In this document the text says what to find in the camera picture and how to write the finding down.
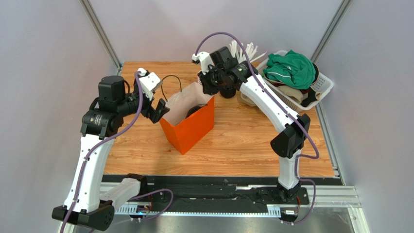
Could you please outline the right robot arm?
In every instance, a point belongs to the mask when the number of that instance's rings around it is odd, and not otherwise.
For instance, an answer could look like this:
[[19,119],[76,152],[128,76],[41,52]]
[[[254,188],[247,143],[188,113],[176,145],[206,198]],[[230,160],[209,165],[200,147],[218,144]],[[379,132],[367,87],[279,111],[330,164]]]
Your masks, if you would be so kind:
[[212,53],[192,55],[199,64],[198,73],[203,93],[215,95],[225,88],[234,88],[247,96],[268,117],[278,135],[270,142],[279,156],[279,177],[276,196],[283,202],[297,199],[300,189],[298,156],[304,146],[310,118],[300,116],[269,89],[267,83],[248,61],[238,62],[228,47]]

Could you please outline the black cup lid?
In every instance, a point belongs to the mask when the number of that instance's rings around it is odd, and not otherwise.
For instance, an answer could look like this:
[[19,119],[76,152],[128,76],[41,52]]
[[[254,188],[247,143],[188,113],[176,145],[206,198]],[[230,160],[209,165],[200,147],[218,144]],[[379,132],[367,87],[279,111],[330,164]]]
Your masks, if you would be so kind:
[[190,108],[186,114],[185,119],[187,119],[188,117],[190,117],[191,115],[193,115],[194,113],[196,113],[197,111],[199,111],[200,109],[202,109],[203,107],[208,106],[208,104],[204,103],[204,104],[198,104],[192,108]]

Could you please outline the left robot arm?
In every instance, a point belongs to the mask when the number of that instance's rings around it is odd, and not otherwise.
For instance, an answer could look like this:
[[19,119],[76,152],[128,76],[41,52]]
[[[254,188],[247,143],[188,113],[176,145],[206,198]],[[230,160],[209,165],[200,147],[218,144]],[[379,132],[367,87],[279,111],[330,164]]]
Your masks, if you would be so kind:
[[81,148],[70,192],[63,205],[52,211],[52,218],[63,225],[73,224],[106,231],[115,211],[135,197],[148,195],[148,181],[130,173],[115,187],[100,193],[109,152],[116,137],[127,131],[124,118],[144,116],[157,123],[168,113],[165,100],[152,106],[155,91],[162,80],[153,72],[140,69],[130,85],[122,76],[106,76],[98,84],[98,97],[82,117]]

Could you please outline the orange paper bag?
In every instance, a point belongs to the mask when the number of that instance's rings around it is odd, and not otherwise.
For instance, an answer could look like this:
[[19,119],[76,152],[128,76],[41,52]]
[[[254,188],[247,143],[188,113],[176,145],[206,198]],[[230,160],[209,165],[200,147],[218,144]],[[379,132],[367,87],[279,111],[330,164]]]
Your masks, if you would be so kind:
[[[161,128],[175,149],[186,154],[214,127],[214,96],[202,92],[202,86],[193,82],[166,98],[170,111],[159,121]],[[208,104],[187,119],[188,110],[198,104]]]

